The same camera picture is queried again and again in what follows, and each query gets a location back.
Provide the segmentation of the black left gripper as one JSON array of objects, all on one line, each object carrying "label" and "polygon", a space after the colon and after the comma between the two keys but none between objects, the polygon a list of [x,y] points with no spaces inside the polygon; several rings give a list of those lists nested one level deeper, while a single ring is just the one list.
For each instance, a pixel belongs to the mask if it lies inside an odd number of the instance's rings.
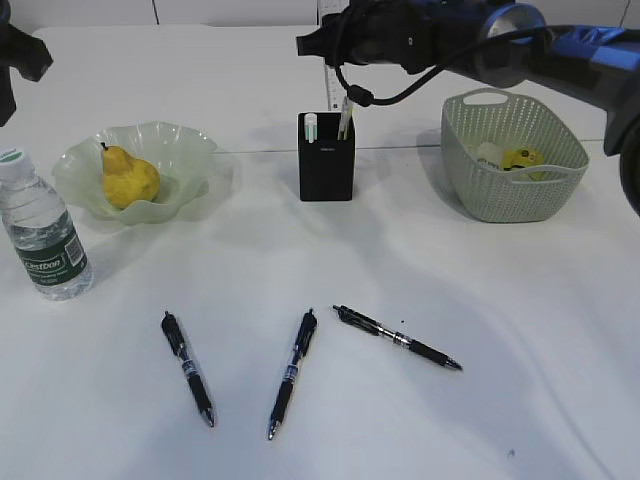
[{"label": "black left gripper", "polygon": [[26,80],[39,82],[52,64],[51,54],[41,39],[9,22],[1,22],[0,126],[5,126],[16,111],[9,69],[16,69]]}]

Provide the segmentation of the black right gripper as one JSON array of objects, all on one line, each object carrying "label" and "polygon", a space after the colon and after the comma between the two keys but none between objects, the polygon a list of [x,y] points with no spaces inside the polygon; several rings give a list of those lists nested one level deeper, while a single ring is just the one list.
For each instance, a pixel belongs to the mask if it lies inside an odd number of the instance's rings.
[{"label": "black right gripper", "polygon": [[307,35],[300,57],[330,66],[395,64],[413,75],[478,41],[483,1],[351,1]]}]

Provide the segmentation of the blue black right robot arm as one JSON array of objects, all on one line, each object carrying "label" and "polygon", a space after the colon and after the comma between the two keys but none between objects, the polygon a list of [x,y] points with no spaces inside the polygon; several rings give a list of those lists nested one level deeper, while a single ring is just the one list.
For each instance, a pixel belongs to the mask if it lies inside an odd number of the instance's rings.
[{"label": "blue black right robot arm", "polygon": [[[531,81],[607,115],[604,152],[618,156],[623,192],[639,208],[639,32],[549,25],[516,1],[352,1],[296,39],[300,56],[321,58],[361,107],[400,103],[443,71],[510,88]],[[346,81],[345,64],[400,66],[415,81],[377,97]]]}]

